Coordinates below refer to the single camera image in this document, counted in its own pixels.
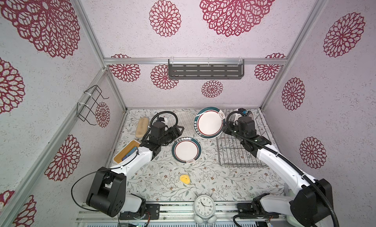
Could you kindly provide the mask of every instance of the sponge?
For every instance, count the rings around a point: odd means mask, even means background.
[[[189,184],[191,182],[191,179],[189,178],[188,175],[181,175],[180,181],[183,182],[184,184]]]

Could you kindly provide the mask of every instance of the wallpaper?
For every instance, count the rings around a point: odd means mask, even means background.
[[[261,105],[280,65],[245,65],[241,80],[172,80],[167,65],[109,68],[127,107],[247,108]]]
[[[88,116],[88,121],[94,125],[78,120],[31,191],[28,202],[14,222],[15,226],[73,226],[80,208],[71,198],[71,187],[80,177],[105,165],[123,114],[108,79],[103,78],[99,86],[104,98],[108,99],[99,97],[98,104],[93,100],[87,104],[95,104],[96,111],[101,111],[105,105],[105,113]],[[86,201],[93,177],[75,185],[73,195],[78,203]],[[7,203],[13,192],[7,190],[0,194],[0,207]]]
[[[330,0],[264,110],[279,149],[333,188],[341,226],[374,220],[376,0]]]
[[[81,0],[106,57],[288,53],[315,0]]]
[[[100,65],[69,0],[0,0],[0,12],[1,211]],[[75,163],[78,142],[73,135],[61,148]],[[32,193],[14,225],[29,226],[40,200]]]

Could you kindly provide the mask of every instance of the clock hand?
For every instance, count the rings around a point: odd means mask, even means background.
[[[204,207],[209,207],[209,206],[205,206],[205,205],[202,203],[202,201],[200,201],[200,203],[201,203]]]

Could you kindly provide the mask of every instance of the clock face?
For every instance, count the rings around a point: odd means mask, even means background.
[[[193,206],[195,213],[203,218],[211,217],[214,214],[214,201],[209,196],[199,196]]]

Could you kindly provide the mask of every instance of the blue phone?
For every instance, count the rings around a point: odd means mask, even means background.
[[[124,161],[124,159],[128,158],[129,156],[131,156],[135,151],[136,151],[137,147],[134,147],[131,151],[129,151],[125,156],[124,158],[122,158],[121,160]]]

